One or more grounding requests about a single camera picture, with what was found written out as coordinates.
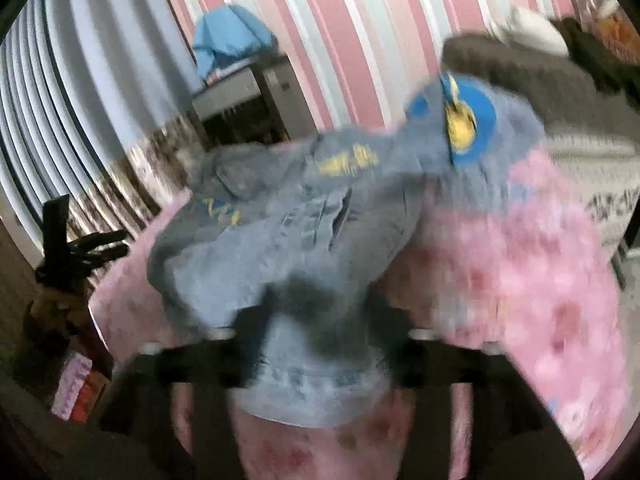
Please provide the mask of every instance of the pink blanket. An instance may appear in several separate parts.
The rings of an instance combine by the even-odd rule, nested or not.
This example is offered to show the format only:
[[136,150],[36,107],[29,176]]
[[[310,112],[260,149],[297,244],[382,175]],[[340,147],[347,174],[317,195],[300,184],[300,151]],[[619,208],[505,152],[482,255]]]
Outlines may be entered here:
[[[425,210],[411,243],[380,285],[393,305],[450,342],[499,340],[546,402],[592,478],[618,442],[626,373],[617,326],[617,288],[584,209],[548,156],[531,152],[511,176],[535,196],[507,215]],[[177,196],[114,264],[90,301],[117,361],[143,342],[178,343],[158,293],[146,281],[156,234],[188,200]],[[444,305],[465,305],[455,316]],[[450,478],[465,475],[470,397],[455,385]],[[252,480],[392,480],[412,420],[411,395],[389,392],[368,415],[335,429],[306,430],[232,408],[242,462]],[[190,398],[176,390],[174,425],[190,449]]]

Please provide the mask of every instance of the yellow patch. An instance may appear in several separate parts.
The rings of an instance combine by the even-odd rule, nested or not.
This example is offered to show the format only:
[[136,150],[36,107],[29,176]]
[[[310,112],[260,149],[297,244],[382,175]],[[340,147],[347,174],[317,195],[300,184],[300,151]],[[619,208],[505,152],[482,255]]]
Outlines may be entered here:
[[358,170],[378,165],[378,156],[369,146],[353,145],[353,154],[338,153],[318,163],[320,173],[327,176],[356,175]]
[[214,207],[216,203],[215,198],[205,198],[202,200],[202,203],[207,207],[207,212],[209,216],[213,216],[216,218],[218,223],[222,222],[222,218],[229,216],[230,224],[236,225],[240,221],[240,212],[233,208],[231,204],[223,204],[219,207]]
[[458,84],[449,75],[452,102],[445,104],[447,133],[455,153],[465,153],[476,138],[476,116],[473,110],[458,98]]

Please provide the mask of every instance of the striped wallpaper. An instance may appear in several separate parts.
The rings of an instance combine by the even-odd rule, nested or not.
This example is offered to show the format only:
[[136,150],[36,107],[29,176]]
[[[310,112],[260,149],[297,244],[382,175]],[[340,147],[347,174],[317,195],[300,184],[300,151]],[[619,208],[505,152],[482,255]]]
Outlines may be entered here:
[[318,128],[397,123],[409,95],[438,71],[443,42],[502,20],[512,5],[573,13],[571,0],[170,0],[188,40],[195,20],[242,5],[289,55]]

